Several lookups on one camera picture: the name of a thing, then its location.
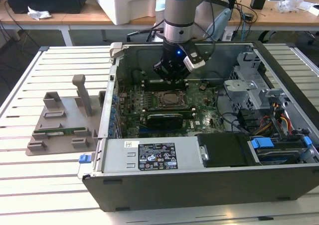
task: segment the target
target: metal case panel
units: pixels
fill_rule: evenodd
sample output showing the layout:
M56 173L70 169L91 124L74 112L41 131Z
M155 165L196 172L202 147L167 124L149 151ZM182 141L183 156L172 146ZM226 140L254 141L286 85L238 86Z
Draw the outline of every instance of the metal case panel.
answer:
M314 168L85 177L105 212L296 200L319 184Z

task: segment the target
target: green circuit board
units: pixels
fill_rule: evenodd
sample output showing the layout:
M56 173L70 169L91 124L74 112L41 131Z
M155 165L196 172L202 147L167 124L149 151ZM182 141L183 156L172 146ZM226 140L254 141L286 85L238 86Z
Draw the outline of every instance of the green circuit board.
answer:
M216 113L216 89L207 83L189 82L185 91L149 92L129 86L122 93L123 136L127 138L194 136L199 132L224 132ZM180 129L171 131L148 128L150 114L178 114L185 119Z

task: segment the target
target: blue tab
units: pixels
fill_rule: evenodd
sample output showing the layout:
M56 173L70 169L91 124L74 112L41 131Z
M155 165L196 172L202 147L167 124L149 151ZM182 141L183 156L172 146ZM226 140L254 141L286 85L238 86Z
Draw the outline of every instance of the blue tab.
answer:
M89 164L91 163L91 155L90 154L82 154L79 158L80 164Z
M263 137L260 137L260 138L254 138L252 141L251 141L254 149L257 149L257 148L274 148L274 144L273 142L271 141L271 138L263 138Z
M304 137L304 142L306 143L306 145L308 146L308 148L311 147L311 145L313 144L313 142L311 141L311 139L308 136Z

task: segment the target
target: white paper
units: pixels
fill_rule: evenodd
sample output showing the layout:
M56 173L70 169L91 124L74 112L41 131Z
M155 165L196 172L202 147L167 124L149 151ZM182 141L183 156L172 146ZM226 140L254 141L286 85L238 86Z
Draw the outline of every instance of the white paper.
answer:
M312 6L314 6L315 3L313 2L306 2L306 1L303 1L301 2L297 8L301 9L301 10L305 10L305 11L308 11Z
M30 7L28 7L28 11L28 15L38 21L42 18L52 17L48 11L35 11Z

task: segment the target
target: warning label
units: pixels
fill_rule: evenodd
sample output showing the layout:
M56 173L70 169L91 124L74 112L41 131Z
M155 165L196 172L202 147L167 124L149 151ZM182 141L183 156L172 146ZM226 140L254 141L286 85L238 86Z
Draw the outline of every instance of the warning label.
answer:
M177 169L174 143L139 144L139 170Z

